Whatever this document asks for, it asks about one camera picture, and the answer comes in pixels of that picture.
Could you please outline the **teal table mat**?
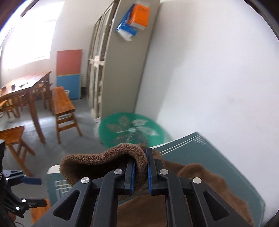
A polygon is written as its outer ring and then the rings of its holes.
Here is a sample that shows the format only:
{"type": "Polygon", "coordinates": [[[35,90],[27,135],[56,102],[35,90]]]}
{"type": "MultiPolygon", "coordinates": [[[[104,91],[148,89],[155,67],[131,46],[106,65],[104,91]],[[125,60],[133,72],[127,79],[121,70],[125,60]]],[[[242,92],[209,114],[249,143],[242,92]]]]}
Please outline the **teal table mat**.
{"type": "Polygon", "coordinates": [[[265,204],[259,193],[245,176],[199,133],[150,148],[155,159],[183,165],[198,163],[211,173],[221,176],[231,192],[247,203],[254,221],[253,226],[261,225],[265,204]]]}

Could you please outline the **orange and blue box stack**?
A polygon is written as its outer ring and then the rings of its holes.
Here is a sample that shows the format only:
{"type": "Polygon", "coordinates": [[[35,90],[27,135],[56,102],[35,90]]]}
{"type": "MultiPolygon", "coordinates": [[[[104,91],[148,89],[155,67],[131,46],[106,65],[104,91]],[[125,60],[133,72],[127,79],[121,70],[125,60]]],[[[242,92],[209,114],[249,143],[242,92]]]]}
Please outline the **orange and blue box stack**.
{"type": "Polygon", "coordinates": [[[144,30],[148,26],[149,13],[149,3],[143,1],[134,2],[115,29],[116,33],[125,41],[131,41],[138,30],[144,30]]]}

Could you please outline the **green round plastic stool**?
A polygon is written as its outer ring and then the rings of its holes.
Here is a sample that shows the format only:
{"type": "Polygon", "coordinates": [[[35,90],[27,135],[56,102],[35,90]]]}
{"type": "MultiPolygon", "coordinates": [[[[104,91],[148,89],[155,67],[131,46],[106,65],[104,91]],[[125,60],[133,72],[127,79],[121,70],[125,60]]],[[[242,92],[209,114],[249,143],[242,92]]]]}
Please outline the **green round plastic stool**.
{"type": "Polygon", "coordinates": [[[170,142],[169,133],[152,119],[136,113],[114,113],[99,125],[98,135],[108,148],[121,143],[153,147],[170,142]]]}

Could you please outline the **blue foam mat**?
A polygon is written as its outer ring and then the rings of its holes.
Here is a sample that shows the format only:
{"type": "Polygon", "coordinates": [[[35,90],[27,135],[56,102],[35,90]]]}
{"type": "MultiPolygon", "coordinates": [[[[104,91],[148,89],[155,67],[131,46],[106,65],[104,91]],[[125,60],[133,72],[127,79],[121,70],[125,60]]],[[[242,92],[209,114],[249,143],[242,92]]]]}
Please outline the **blue foam mat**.
{"type": "Polygon", "coordinates": [[[71,100],[81,98],[81,74],[57,76],[56,86],[68,90],[71,100]]]}

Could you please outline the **wooden table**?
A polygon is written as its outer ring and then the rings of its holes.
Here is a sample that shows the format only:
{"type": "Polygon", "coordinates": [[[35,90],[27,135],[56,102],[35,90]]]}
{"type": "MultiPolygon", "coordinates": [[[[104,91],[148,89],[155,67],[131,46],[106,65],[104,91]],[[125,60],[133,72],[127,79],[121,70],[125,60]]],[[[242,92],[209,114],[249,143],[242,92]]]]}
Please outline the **wooden table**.
{"type": "Polygon", "coordinates": [[[33,75],[27,75],[14,79],[1,87],[1,103],[7,103],[9,100],[11,101],[11,104],[8,106],[1,105],[1,112],[15,110],[16,116],[18,117],[19,108],[27,105],[36,132],[43,144],[45,144],[45,137],[39,123],[35,101],[40,94],[45,94],[48,107],[50,111],[52,111],[52,93],[50,90],[51,73],[51,71],[44,71],[33,75]]]}

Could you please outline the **wooden stool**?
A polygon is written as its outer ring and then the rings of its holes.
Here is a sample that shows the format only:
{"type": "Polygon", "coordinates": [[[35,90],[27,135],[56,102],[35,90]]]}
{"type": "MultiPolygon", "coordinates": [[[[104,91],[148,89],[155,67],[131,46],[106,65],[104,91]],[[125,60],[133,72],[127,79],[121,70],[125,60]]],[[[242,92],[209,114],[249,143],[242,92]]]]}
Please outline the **wooden stool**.
{"type": "Polygon", "coordinates": [[[24,132],[24,126],[18,126],[6,130],[1,131],[1,139],[5,141],[6,147],[10,150],[14,159],[21,167],[23,172],[32,177],[33,174],[30,170],[25,166],[25,161],[27,157],[27,153],[35,156],[34,150],[27,145],[22,139],[22,135],[24,132]]]}

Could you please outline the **brown fleece garment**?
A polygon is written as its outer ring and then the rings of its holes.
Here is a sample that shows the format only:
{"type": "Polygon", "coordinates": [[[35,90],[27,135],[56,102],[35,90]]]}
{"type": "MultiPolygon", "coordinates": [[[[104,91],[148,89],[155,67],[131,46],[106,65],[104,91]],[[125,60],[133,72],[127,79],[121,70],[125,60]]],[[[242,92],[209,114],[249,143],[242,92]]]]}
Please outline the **brown fleece garment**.
{"type": "MultiPolygon", "coordinates": [[[[83,177],[98,179],[109,171],[126,167],[129,161],[135,161],[135,192],[132,196],[119,196],[123,203],[118,206],[117,226],[167,226],[165,197],[148,193],[145,149],[141,145],[121,143],[100,154],[69,154],[60,163],[60,172],[74,186],[83,177]]],[[[247,203],[231,192],[221,176],[211,173],[198,163],[183,165],[166,160],[162,162],[164,167],[179,177],[201,178],[250,226],[254,225],[247,203]]]]}

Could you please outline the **red foam mat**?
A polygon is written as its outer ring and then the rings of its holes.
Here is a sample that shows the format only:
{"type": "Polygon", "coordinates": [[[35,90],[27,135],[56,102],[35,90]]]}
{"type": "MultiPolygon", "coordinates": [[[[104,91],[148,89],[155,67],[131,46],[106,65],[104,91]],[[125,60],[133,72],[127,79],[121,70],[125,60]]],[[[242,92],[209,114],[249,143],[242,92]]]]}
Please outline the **red foam mat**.
{"type": "Polygon", "coordinates": [[[82,50],[57,51],[56,76],[81,73],[82,50]]]}

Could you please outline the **wooden bench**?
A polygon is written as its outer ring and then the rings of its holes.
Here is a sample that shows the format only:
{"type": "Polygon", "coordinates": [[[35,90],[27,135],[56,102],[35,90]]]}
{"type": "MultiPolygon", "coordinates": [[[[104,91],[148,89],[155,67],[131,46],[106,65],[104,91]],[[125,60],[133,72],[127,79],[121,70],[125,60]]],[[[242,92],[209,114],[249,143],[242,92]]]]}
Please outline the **wooden bench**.
{"type": "Polygon", "coordinates": [[[61,144],[60,132],[62,131],[76,128],[79,136],[83,136],[74,115],[75,110],[76,108],[64,88],[54,87],[52,89],[52,113],[55,116],[56,136],[59,144],[61,144]]]}

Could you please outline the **grey metal cabinet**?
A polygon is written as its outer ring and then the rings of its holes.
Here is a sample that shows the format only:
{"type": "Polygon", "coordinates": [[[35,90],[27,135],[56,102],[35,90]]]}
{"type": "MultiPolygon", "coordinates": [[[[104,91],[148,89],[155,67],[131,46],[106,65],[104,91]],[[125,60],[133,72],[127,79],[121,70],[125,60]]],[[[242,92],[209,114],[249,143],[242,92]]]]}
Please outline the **grey metal cabinet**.
{"type": "Polygon", "coordinates": [[[112,1],[94,25],[88,55],[86,93],[95,119],[135,110],[160,2],[143,1],[150,8],[148,26],[126,41],[116,28],[134,3],[112,1]]]}

